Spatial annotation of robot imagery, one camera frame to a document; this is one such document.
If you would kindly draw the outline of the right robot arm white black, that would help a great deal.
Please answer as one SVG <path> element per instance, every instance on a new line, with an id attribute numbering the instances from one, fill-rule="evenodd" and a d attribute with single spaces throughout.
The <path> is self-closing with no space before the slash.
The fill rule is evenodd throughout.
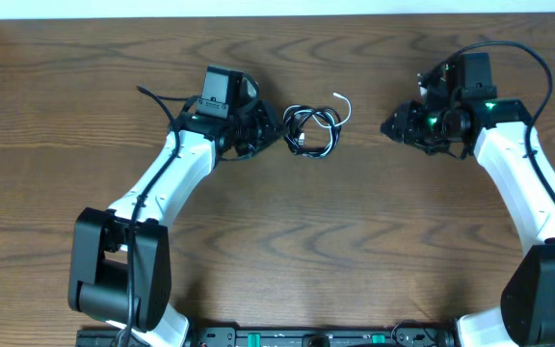
<path id="1" fill-rule="evenodd" d="M 458 53 L 419 76 L 422 101 L 401 104 L 381 125 L 392 141 L 428 155 L 462 145 L 495 184 L 514 222 L 523 258 L 498 307 L 462 316 L 461 346 L 555 346 L 555 172 L 534 117 L 502 99 L 489 55 Z"/>

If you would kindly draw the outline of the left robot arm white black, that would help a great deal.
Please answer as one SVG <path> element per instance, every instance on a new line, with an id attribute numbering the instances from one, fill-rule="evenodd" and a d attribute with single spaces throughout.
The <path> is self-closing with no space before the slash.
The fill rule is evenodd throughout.
<path id="1" fill-rule="evenodd" d="M 252 158 L 283 129 L 266 100 L 233 106 L 192 97 L 169 121 L 142 177 L 107 209 L 85 208 L 73 228 L 68 305 L 118 328 L 116 346 L 187 342 L 191 323 L 170 303 L 169 229 L 225 152 Z"/>

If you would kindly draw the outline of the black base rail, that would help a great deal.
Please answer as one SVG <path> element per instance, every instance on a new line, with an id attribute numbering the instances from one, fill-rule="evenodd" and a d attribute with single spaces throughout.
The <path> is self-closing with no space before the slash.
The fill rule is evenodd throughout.
<path id="1" fill-rule="evenodd" d="M 457 347 L 455 333 L 445 329 L 398 325 L 380 330 L 280 330 L 204 327 L 192 331 L 184 347 L 409 346 Z"/>

